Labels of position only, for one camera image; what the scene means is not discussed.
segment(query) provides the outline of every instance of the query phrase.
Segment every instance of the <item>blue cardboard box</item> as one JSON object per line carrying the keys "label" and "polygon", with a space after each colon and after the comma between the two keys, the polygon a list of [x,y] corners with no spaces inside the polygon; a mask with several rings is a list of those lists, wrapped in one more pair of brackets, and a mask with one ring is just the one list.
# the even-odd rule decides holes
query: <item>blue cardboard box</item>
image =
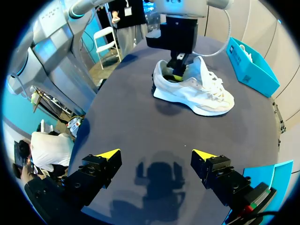
{"label": "blue cardboard box", "polygon": [[[243,52],[240,45],[244,45],[246,52],[251,54],[253,62]],[[278,79],[266,60],[253,48],[231,37],[226,53],[239,82],[255,89],[268,98],[280,86]]]}

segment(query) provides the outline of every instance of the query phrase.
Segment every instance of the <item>round table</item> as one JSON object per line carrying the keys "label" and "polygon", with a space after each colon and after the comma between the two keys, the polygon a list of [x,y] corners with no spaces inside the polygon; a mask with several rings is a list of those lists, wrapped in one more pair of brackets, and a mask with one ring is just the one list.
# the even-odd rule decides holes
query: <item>round table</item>
{"label": "round table", "polygon": [[[198,37],[195,51],[222,43]],[[122,166],[83,212],[112,224],[217,225],[229,208],[206,190],[190,166],[192,149],[231,159],[235,169],[277,162],[278,140],[271,102],[237,81],[226,52],[204,58],[235,100],[225,115],[204,117],[188,107],[154,98],[151,74],[170,51],[135,47],[95,97],[75,142],[69,174],[88,154],[120,148]]]}

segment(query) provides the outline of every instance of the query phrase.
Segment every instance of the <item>blue panel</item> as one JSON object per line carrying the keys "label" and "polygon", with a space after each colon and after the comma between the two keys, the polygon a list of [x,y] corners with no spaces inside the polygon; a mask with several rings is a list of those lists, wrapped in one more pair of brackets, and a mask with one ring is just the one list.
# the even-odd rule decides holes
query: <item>blue panel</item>
{"label": "blue panel", "polygon": [[[94,34],[97,31],[101,30],[97,23],[96,16],[97,15],[95,15],[94,19],[85,28],[85,32],[88,34],[86,34],[84,32],[82,35],[84,45],[85,45],[87,51],[90,52],[90,56],[94,60],[95,63],[99,62],[99,57],[98,57],[98,54],[96,53],[96,46],[94,45]],[[106,45],[105,39],[103,37],[98,38],[97,45],[98,46]],[[108,50],[105,50],[105,51],[101,52],[100,55],[104,56],[107,53],[108,53]]]}
{"label": "blue panel", "polygon": [[[286,163],[281,163],[275,165],[274,168],[274,177],[271,184],[271,187],[277,190],[277,193],[273,200],[270,202],[265,211],[278,211],[281,205],[281,202],[285,196],[287,187],[290,182],[291,173],[293,168],[293,161],[288,161]],[[267,224],[273,216],[263,217],[261,224]]]}
{"label": "blue panel", "polygon": [[244,177],[251,177],[251,187],[255,188],[261,182],[266,183],[271,186],[273,175],[274,175],[274,165],[245,168]]}
{"label": "blue panel", "polygon": [[39,108],[33,113],[31,102],[21,95],[11,94],[7,87],[4,88],[2,113],[15,126],[31,135],[37,130],[42,119],[49,125],[56,126],[57,120],[50,117]]}

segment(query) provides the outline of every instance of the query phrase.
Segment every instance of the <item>white folding chair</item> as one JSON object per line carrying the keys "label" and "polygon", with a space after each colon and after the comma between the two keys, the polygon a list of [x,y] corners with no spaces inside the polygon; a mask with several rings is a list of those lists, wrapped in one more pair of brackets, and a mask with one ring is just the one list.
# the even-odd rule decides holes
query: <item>white folding chair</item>
{"label": "white folding chair", "polygon": [[[112,36],[113,36],[113,41],[111,43],[108,43],[106,45],[103,45],[103,46],[99,46],[97,45],[97,39],[98,38],[101,38],[107,34],[110,34],[112,33]],[[110,49],[110,48],[115,48],[117,49],[117,53],[118,55],[116,55],[116,57],[119,58],[120,62],[121,62],[121,57],[120,57],[120,53],[119,53],[119,50],[118,50],[118,47],[117,47],[117,42],[116,42],[116,38],[114,36],[114,33],[113,33],[113,28],[112,27],[106,27],[102,30],[99,30],[97,31],[95,34],[94,34],[94,42],[95,42],[95,45],[96,45],[96,52],[98,54],[98,57],[99,57],[99,60],[100,60],[100,64],[101,64],[101,68],[103,69],[103,65],[102,65],[102,62],[101,62],[101,56],[100,56],[100,52],[103,52],[104,50],[106,49]]]}

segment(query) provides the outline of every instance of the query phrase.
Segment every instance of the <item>white cable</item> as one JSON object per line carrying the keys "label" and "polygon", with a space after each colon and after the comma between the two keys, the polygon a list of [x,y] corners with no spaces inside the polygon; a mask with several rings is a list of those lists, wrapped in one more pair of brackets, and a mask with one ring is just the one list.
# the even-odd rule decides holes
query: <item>white cable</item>
{"label": "white cable", "polygon": [[23,84],[22,84],[22,82],[21,82],[19,76],[18,76],[17,74],[15,74],[15,73],[12,73],[11,76],[14,76],[15,78],[17,78],[18,82],[20,83],[20,86],[21,86],[22,89],[23,89],[24,94],[26,95],[26,97],[24,97],[23,95],[21,95],[21,96],[22,96],[23,98],[25,98],[25,99],[28,99],[29,97],[28,97],[28,95],[27,95],[27,93],[26,93],[26,91],[25,91],[25,88],[24,88],[24,86],[23,86]]}
{"label": "white cable", "polygon": [[242,36],[242,39],[241,39],[242,42],[243,42],[247,27],[248,27],[249,19],[250,19],[251,1],[252,0],[249,0],[249,13],[248,13],[248,19],[247,19],[246,27],[245,27],[245,30],[244,30],[244,33],[243,33],[243,36]]}
{"label": "white cable", "polygon": [[213,54],[208,54],[208,55],[202,55],[202,54],[199,54],[199,53],[196,53],[196,52],[193,52],[194,55],[198,55],[198,56],[202,56],[202,57],[210,57],[210,56],[215,56],[215,55],[218,55],[219,53],[221,53],[228,45],[229,43],[229,39],[230,39],[230,34],[231,34],[231,20],[230,20],[230,16],[227,12],[227,10],[224,10],[224,12],[226,13],[226,16],[227,16],[227,19],[228,19],[228,37],[227,37],[227,40],[225,42],[225,44],[215,53]]}

